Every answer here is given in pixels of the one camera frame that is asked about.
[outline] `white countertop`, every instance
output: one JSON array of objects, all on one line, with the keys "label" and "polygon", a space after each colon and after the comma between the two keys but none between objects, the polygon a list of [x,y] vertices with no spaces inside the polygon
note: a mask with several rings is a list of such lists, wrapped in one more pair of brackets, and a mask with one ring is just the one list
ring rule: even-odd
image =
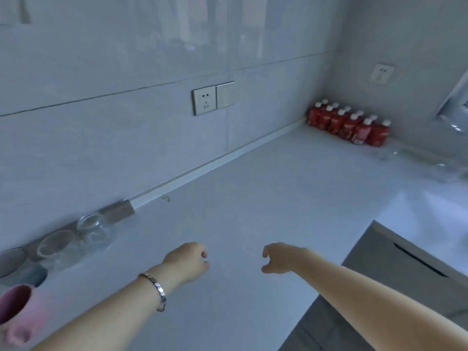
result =
[{"label": "white countertop", "polygon": [[342,263],[375,219],[468,274],[468,184],[370,152],[303,126],[143,206],[107,251],[40,287],[54,312],[44,336],[188,241],[206,243],[210,271],[171,295],[129,350],[277,350],[317,292],[260,272],[271,242]]}]

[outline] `mug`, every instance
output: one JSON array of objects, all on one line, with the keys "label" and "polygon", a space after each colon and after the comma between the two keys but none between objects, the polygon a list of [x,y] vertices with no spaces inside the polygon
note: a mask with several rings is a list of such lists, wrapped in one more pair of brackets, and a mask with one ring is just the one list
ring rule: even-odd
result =
[{"label": "mug", "polygon": [[19,284],[0,296],[3,344],[24,345],[41,331],[46,321],[46,307],[33,286]]}]

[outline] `switch panel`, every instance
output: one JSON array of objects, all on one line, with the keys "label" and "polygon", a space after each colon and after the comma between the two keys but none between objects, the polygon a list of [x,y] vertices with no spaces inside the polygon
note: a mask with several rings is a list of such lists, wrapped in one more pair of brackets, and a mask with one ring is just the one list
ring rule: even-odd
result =
[{"label": "switch panel", "polygon": [[193,90],[195,115],[211,112],[216,109],[216,86]]},{"label": "switch panel", "polygon": [[395,67],[392,65],[377,63],[371,75],[371,82],[379,85],[385,85],[389,81],[394,70]]},{"label": "switch panel", "polygon": [[234,81],[216,86],[218,108],[234,105]]}]

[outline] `wall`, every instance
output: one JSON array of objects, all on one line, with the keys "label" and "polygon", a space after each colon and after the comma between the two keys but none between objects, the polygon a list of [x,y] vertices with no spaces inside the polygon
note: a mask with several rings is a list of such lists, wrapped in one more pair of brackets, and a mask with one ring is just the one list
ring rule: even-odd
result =
[{"label": "wall", "polygon": [[[468,144],[433,118],[468,69],[468,0],[356,0],[327,93],[393,119],[394,133],[441,155]],[[369,82],[377,62],[396,65],[385,86]]]},{"label": "wall", "polygon": [[[299,119],[351,0],[27,0],[0,26],[3,249]],[[235,80],[194,117],[190,91]]]}]

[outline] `silver bracelet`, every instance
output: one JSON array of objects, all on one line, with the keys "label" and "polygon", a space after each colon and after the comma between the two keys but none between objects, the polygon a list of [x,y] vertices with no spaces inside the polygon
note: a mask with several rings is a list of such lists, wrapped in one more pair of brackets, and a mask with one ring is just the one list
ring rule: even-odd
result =
[{"label": "silver bracelet", "polygon": [[164,312],[164,310],[166,309],[167,298],[166,298],[166,293],[164,293],[164,290],[162,289],[161,285],[158,283],[158,281],[156,281],[156,279],[153,276],[151,276],[147,272],[146,273],[140,273],[138,276],[142,276],[142,277],[145,277],[145,278],[149,279],[151,281],[151,283],[155,285],[156,289],[159,292],[159,295],[161,296],[161,304],[162,304],[162,308],[161,308],[161,304],[160,304],[158,309],[156,309],[156,310],[158,312]]}]

